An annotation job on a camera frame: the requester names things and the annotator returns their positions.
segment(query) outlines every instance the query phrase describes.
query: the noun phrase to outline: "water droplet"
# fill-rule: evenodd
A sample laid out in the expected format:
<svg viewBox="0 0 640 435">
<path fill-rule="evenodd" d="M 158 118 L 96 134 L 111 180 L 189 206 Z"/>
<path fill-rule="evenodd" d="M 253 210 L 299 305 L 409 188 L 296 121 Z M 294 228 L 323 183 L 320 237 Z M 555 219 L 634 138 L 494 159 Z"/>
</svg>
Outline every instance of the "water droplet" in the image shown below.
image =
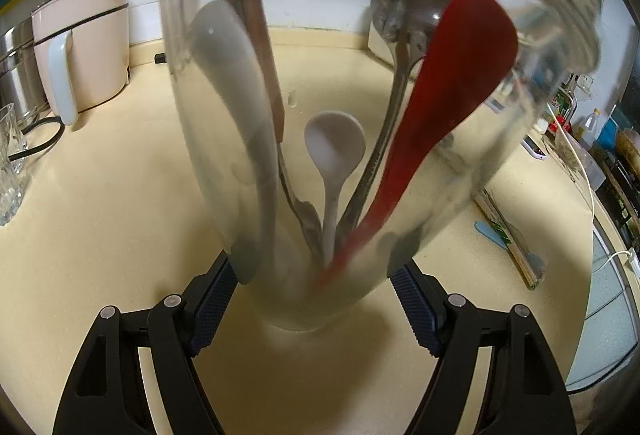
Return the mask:
<svg viewBox="0 0 640 435">
<path fill-rule="evenodd" d="M 292 90 L 289 92 L 289 97 L 287 98 L 287 105 L 291 108 L 296 108 L 298 106 L 298 91 Z"/>
</svg>

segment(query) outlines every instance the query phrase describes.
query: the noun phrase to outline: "glass cup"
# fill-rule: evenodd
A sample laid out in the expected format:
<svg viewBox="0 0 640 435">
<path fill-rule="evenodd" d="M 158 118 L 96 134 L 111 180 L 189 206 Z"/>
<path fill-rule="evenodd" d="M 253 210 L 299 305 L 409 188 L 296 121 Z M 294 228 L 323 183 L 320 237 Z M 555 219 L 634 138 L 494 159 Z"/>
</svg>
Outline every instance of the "glass cup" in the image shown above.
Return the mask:
<svg viewBox="0 0 640 435">
<path fill-rule="evenodd" d="M 17 154 L 28 149 L 27 140 L 18 128 L 15 119 L 15 107 L 13 103 L 9 103 L 0 108 L 0 134 L 4 137 L 7 147 L 7 155 Z M 15 160 L 11 166 L 15 174 L 20 173 L 24 165 L 24 158 Z"/>
<path fill-rule="evenodd" d="M 8 142 L 0 134 L 0 225 L 8 224 L 22 203 L 22 188 L 7 154 Z"/>
<path fill-rule="evenodd" d="M 327 281 L 332 245 L 327 249 L 320 227 L 323 214 L 325 225 L 330 223 L 323 213 L 328 185 L 308 153 L 307 126 L 327 110 L 350 114 L 362 125 L 367 152 L 342 187 L 338 228 L 358 180 L 369 185 L 369 198 L 364 194 L 357 202 L 366 216 L 391 157 L 385 156 L 387 147 L 370 153 L 385 134 L 393 145 L 394 127 L 383 125 L 385 116 L 395 114 L 389 123 L 397 124 L 406 115 L 402 110 L 412 94 L 406 69 L 428 53 L 451 1 L 159 0 L 194 172 L 240 283 L 276 325 L 316 327 L 399 269 L 487 184 L 564 73 L 590 72 L 597 63 L 596 0 L 494 0 L 517 33 L 511 69 L 489 87 L 494 91 L 484 104 L 474 104 L 476 110 L 423 158 L 382 227 L 368 229 L 366 244 Z M 272 36 L 287 44 L 274 48 L 274 56 L 265 18 L 280 27 Z M 327 44 L 336 32 L 345 40 L 353 32 L 369 33 L 404 78 L 398 76 L 392 88 L 391 73 L 364 51 L 335 46 L 327 52 L 309 42 L 289 46 L 310 35 Z M 377 176 L 367 174 L 369 159 L 379 168 Z M 358 214 L 346 224 L 355 227 Z M 350 231 L 336 237 L 338 257 Z"/>
</svg>

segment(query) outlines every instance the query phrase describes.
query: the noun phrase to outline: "black power cord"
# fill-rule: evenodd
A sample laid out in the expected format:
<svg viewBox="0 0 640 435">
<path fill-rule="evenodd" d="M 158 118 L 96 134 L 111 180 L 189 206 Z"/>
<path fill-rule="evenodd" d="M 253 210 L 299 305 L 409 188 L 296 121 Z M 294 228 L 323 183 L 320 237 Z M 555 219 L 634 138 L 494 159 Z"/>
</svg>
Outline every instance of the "black power cord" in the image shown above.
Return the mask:
<svg viewBox="0 0 640 435">
<path fill-rule="evenodd" d="M 56 134 L 47 142 L 43 142 L 42 144 L 39 144 L 38 146 L 34 146 L 33 148 L 30 148 L 28 150 L 24 150 L 23 152 L 18 152 L 17 154 L 10 155 L 9 156 L 10 162 L 16 161 L 18 159 L 23 159 L 25 157 L 29 157 L 30 155 L 39 154 L 39 152 L 42 152 L 43 150 L 50 148 L 60 140 L 66 127 L 65 127 L 65 124 L 62 122 L 62 119 L 60 119 L 60 117 L 58 116 L 44 118 L 42 120 L 36 121 L 35 123 L 31 123 L 31 125 L 27 126 L 22 132 L 24 134 L 28 134 L 31 130 L 38 128 L 40 125 L 46 125 L 47 123 L 57 123 L 58 125 L 60 125 L 60 128 L 58 129 Z"/>
</svg>

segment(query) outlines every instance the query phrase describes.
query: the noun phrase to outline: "ribbed rubber pad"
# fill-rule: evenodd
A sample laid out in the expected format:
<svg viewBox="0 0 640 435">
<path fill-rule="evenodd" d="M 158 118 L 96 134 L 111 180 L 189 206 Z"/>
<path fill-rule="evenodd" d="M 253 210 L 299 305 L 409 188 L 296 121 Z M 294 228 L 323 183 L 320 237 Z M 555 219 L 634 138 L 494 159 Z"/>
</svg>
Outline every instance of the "ribbed rubber pad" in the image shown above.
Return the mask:
<svg viewBox="0 0 640 435">
<path fill-rule="evenodd" d="M 433 357 L 440 357 L 444 346 L 437 336 L 436 315 L 407 267 L 390 277 L 398 299 L 414 331 L 415 339 Z"/>
<path fill-rule="evenodd" d="M 187 346 L 191 357 L 198 355 L 213 341 L 237 284 L 238 279 L 231 264 L 226 263 L 193 315 L 193 335 Z"/>
</svg>

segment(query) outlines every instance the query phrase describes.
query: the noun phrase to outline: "red spatula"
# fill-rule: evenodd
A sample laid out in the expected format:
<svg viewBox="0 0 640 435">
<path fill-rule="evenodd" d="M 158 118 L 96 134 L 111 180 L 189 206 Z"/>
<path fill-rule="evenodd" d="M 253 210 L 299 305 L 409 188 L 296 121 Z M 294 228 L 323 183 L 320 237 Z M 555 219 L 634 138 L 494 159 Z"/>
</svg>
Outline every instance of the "red spatula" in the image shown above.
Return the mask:
<svg viewBox="0 0 640 435">
<path fill-rule="evenodd" d="M 491 95 L 518 52 L 516 29 L 495 0 L 452 0 L 433 39 L 367 214 L 317 286 L 331 282 L 385 225 L 431 149 Z"/>
</svg>

